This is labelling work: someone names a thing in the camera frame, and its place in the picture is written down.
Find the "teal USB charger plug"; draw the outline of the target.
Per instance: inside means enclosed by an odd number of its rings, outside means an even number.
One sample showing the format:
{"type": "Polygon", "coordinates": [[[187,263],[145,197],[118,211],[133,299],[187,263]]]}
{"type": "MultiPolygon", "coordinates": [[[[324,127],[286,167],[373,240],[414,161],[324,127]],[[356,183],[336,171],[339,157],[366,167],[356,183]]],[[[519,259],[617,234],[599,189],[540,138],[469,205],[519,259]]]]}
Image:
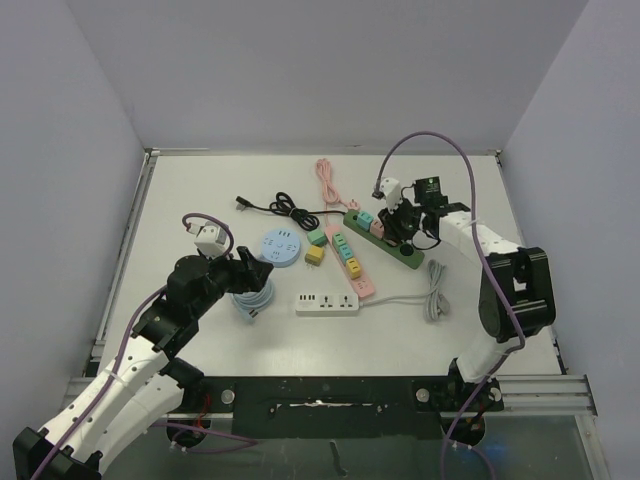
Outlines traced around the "teal USB charger plug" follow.
{"type": "Polygon", "coordinates": [[[337,251],[338,251],[340,257],[343,258],[343,259],[349,259],[349,258],[353,257],[353,251],[351,250],[351,248],[349,247],[348,244],[340,245],[337,248],[337,251]]]}

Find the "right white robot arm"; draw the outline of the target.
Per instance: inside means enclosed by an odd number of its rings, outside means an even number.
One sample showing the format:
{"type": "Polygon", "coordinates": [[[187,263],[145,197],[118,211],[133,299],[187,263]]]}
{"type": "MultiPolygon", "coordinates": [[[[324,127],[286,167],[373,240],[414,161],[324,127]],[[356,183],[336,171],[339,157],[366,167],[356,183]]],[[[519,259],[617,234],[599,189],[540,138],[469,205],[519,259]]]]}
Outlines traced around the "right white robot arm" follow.
{"type": "Polygon", "coordinates": [[[466,409],[480,398],[481,380],[509,353],[523,349],[527,338],[555,321],[548,256],[538,247],[521,246],[482,224],[470,207],[441,193],[437,177],[419,179],[410,189],[413,200],[405,197],[396,179],[383,178],[376,186],[374,197],[385,201],[378,214],[384,239],[400,245],[423,233],[456,248],[481,268],[481,330],[455,360],[460,375],[445,384],[448,402],[466,409]]]}

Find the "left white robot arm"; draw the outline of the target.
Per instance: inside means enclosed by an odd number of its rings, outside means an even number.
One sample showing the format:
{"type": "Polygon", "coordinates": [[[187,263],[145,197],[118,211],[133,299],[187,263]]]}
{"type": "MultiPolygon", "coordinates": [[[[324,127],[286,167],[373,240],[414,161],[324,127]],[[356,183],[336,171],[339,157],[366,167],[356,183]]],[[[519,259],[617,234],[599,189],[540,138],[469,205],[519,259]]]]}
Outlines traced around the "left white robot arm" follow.
{"type": "Polygon", "coordinates": [[[57,416],[14,439],[18,478],[99,479],[161,416],[200,405],[203,374],[179,351],[218,300],[263,290],[273,270],[247,248],[237,252],[176,262],[165,286],[134,312],[115,358],[57,416]]]}

